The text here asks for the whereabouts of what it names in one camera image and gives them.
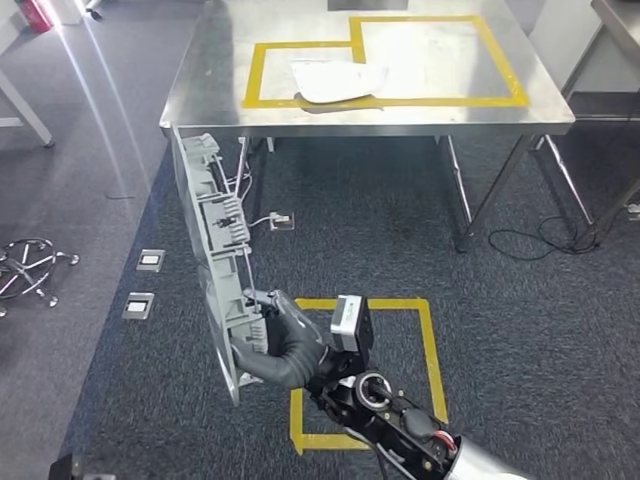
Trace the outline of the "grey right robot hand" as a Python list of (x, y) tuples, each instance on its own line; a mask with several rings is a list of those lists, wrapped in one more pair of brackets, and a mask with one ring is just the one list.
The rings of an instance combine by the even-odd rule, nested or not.
[(267, 352), (231, 338), (235, 364), (265, 382), (288, 389), (307, 385), (318, 371), (327, 345), (318, 327), (282, 290), (257, 291), (255, 301), (265, 314)]

